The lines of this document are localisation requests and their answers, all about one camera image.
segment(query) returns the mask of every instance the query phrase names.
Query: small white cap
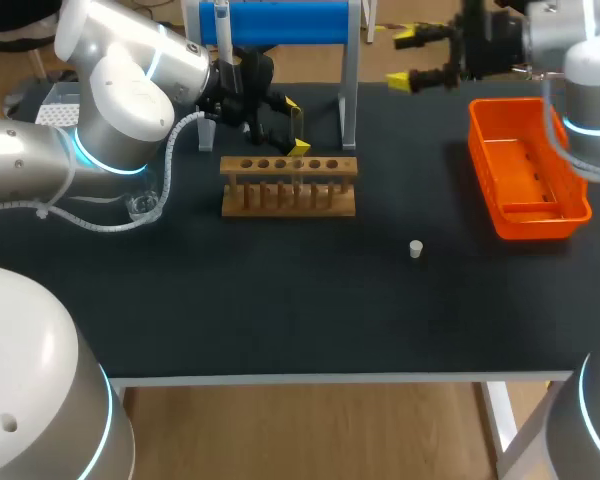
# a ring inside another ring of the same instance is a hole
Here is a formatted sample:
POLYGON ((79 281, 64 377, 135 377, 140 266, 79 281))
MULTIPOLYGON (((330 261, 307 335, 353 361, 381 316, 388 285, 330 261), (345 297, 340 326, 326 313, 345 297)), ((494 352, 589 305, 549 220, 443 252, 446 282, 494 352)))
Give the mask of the small white cap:
POLYGON ((412 240, 409 243, 409 253, 411 254, 411 258, 418 258, 422 253, 422 242, 420 240, 412 240))

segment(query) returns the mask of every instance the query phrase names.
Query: blue led ring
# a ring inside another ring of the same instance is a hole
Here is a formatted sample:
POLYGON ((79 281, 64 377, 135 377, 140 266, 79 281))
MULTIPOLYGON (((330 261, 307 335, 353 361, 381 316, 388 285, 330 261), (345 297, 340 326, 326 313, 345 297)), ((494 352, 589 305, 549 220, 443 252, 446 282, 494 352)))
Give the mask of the blue led ring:
POLYGON ((118 175, 135 175, 136 173, 140 173, 145 168, 147 168, 147 166, 144 165, 143 167, 140 167, 136 170, 120 170, 119 168, 113 168, 113 167, 110 167, 109 165, 105 165, 104 163, 102 163, 101 161, 96 159, 93 155, 91 155, 89 152, 87 152, 87 150, 82 146, 82 143, 80 142, 80 138, 78 138, 78 130, 77 129, 76 129, 76 133, 75 133, 75 138, 76 138, 76 146, 80 149, 80 152, 85 157, 87 157, 87 159, 90 162, 92 162, 93 164, 102 168, 103 170, 106 170, 107 172, 116 173, 118 175))

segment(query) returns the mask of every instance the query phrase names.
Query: wooden floor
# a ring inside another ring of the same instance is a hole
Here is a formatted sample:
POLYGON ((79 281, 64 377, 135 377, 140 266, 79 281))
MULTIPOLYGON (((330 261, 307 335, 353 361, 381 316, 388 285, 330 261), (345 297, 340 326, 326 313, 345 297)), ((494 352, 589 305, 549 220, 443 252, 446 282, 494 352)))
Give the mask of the wooden floor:
MULTIPOLYGON (((378 21, 445 21, 457 3, 379 0, 378 21)), ((178 9, 164 11, 173 21, 178 9)), ((340 47, 276 48, 275 79, 339 81, 340 55, 340 47)), ((395 52, 391 33, 378 32, 362 48, 361 78, 431 68, 446 55, 444 44, 395 52)), ((49 69, 63 67, 50 48, 43 59, 49 69)), ((26 55, 0 54, 0 105, 31 73, 26 55)), ((544 386, 510 391, 521 424, 544 386)), ((471 384, 145 388, 131 392, 127 407, 139 480, 494 478, 471 384)))

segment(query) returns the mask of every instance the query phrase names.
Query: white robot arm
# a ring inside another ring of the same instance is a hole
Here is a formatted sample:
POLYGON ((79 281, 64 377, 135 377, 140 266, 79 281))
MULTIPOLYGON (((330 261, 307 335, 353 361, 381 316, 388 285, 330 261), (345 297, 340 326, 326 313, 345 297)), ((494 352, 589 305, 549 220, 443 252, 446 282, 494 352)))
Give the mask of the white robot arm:
POLYGON ((77 128, 0 120, 0 203, 115 196, 173 127, 173 104, 192 111, 218 82, 206 49, 106 0, 68 0, 55 50, 81 79, 77 128))

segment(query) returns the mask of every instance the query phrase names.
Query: blue cylinder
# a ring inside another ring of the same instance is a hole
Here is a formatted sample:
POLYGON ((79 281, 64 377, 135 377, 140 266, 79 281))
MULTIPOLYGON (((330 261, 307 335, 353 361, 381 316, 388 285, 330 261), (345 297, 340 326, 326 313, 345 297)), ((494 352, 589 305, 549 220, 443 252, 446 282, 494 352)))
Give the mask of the blue cylinder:
MULTIPOLYGON (((234 45, 344 45, 349 38, 347 2, 230 3, 234 45)), ((213 3, 200 3, 203 45, 216 45, 213 3)))

